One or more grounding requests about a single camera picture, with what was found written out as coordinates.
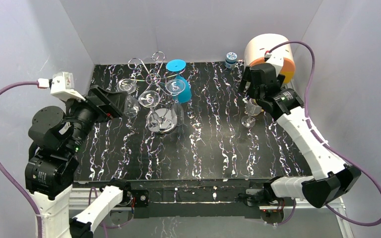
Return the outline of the clear wine glass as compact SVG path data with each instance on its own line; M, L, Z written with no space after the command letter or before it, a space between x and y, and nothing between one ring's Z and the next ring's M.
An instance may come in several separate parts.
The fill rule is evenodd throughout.
M155 108L160 103L160 95L156 91L146 90L139 96L138 101L143 107L150 109L146 116L147 128L152 132L158 132L160 130L161 119L155 112Z
M252 128L255 125L255 116L263 112L261 106L259 106L255 99L248 99L245 106L247 115L241 118L241 123L246 128Z
M137 84L133 79L122 79L117 83L117 90L128 94L125 100L124 114L129 118L136 117L140 109L138 99L132 95L136 89Z

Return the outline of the clear wine glass front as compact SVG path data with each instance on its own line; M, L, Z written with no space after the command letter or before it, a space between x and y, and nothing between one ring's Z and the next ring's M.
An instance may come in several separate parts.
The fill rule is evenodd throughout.
M158 132L160 130L161 119L155 112L155 108L160 103L160 95L156 91L146 90L139 96L138 101L143 107L150 109L146 116L147 128L152 132Z

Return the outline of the clear champagne flute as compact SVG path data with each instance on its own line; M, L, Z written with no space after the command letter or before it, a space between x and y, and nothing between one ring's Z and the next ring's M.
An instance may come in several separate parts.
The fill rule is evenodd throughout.
M171 94L173 104L171 106L171 114L176 119L176 125L180 126L184 123L184 109L179 103L179 94L185 89L185 83L180 79L171 79L166 84L167 91Z

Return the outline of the blue plastic wine glass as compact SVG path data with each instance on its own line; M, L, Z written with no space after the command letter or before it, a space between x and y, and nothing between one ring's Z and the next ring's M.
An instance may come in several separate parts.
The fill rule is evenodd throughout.
M179 104L187 103L192 97L190 85L181 75L185 67L186 62L182 59L174 59L166 65L166 69L173 74L172 79L167 82L166 89Z

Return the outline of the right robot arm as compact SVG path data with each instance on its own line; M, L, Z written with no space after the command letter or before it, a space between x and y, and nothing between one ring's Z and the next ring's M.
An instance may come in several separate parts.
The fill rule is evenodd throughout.
M264 183L263 196L270 201L285 197L303 199L321 208L346 194L362 173L315 138L302 99L293 89L281 88L284 78L270 63L246 66L239 91L254 99L286 131L312 175L272 178Z

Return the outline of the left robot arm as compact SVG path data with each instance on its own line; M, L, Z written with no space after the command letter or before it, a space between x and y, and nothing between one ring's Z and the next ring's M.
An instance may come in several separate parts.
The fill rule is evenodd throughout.
M149 193L133 189L126 180L113 178L81 213L69 217L69 198L76 154L95 124L123 116L125 92L109 92L99 86L89 96L68 99L66 110L57 106L40 109L28 131L33 144L25 169L26 188L39 208L38 230L45 238L91 238L115 207L147 207Z

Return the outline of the chrome wine glass rack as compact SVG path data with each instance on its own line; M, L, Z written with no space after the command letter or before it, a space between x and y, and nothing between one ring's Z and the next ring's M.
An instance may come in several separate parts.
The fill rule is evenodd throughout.
M186 89L185 82L180 79L186 63L181 59L168 62L166 70L169 75L162 76L160 71L165 54L155 52L152 60L157 65L151 70L139 58L131 58L127 63L129 69L135 70L142 65L147 72L147 76L141 80L147 84L147 88L138 97L132 95L137 90L138 79L123 79L117 84L117 89L128 94L124 107L127 117L134 118L141 107L147 108L146 128L156 134L169 134L184 122L184 111L178 96Z

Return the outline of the white orange cylindrical appliance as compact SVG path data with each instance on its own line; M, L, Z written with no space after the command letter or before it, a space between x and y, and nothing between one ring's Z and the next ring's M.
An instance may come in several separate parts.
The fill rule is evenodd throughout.
M265 63L264 55L276 45L289 41L285 36L273 33L261 34L252 38L246 45L244 52L244 67ZM279 47L273 53L279 53L284 58L280 74L285 76L283 85L290 83L295 74L293 53L289 44Z

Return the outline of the small blue lidded jar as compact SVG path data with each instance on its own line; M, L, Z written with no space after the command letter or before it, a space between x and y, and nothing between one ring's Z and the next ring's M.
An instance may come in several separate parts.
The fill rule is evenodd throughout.
M234 52L229 52L226 54L225 67L228 69L233 69L237 63L237 54Z

